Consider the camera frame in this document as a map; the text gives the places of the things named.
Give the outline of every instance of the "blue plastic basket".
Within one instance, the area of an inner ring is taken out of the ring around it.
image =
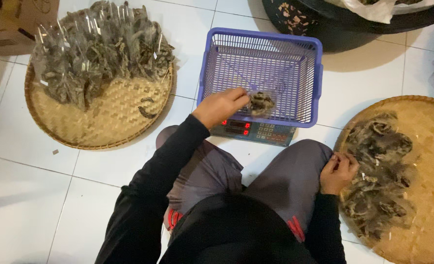
[[[197,104],[227,88],[264,91],[275,97],[270,116],[255,118],[243,108],[231,118],[312,127],[321,96],[322,53],[315,38],[213,28],[207,35]]]

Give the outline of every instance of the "leg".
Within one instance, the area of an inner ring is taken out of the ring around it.
[[[285,222],[295,216],[306,233],[319,191],[320,173],[332,155],[326,145],[302,140],[284,149],[244,191]]]
[[[175,125],[163,129],[157,136],[156,147],[161,147],[177,128]],[[168,193],[169,207],[185,214],[209,196],[225,192],[240,193],[242,169],[232,155],[203,141],[189,163],[181,169],[173,189]]]

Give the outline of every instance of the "black bucket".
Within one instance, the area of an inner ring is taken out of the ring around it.
[[[360,47],[383,34],[434,24],[434,6],[421,12],[394,15],[390,24],[384,24],[368,21],[324,0],[262,0],[262,3],[281,33],[315,37],[323,44],[324,52],[332,53]]]

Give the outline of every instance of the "woven bamboo tray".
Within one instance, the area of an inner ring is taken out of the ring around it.
[[[418,172],[411,186],[405,189],[408,200],[416,206],[416,219],[410,229],[393,227],[390,230],[391,239],[386,233],[380,242],[365,238],[361,238],[361,242],[396,264],[434,264],[434,98],[399,96],[373,104],[347,123],[337,139],[335,149],[346,151],[347,136],[357,122],[391,110],[398,115],[398,132],[413,141],[412,151],[403,160],[415,163]],[[352,220],[344,214],[342,216],[355,233],[357,227]]]
[[[73,148],[102,149],[116,147],[141,135],[160,116],[165,107],[175,78],[174,65],[160,82],[143,78],[114,79],[104,84],[102,96],[93,100],[83,112],[72,104],[60,104],[44,93],[35,80],[32,63],[25,77],[25,99],[33,120],[46,134],[56,141]],[[154,103],[141,102],[150,97]],[[139,112],[142,106],[153,119]]]

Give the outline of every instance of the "hand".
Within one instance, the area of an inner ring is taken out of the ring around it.
[[[221,93],[213,93],[206,97],[191,114],[207,129],[222,123],[243,106],[249,103],[245,89],[227,89]]]
[[[344,187],[351,184],[359,167],[360,165],[353,155],[335,152],[321,171],[320,193],[339,195]]]

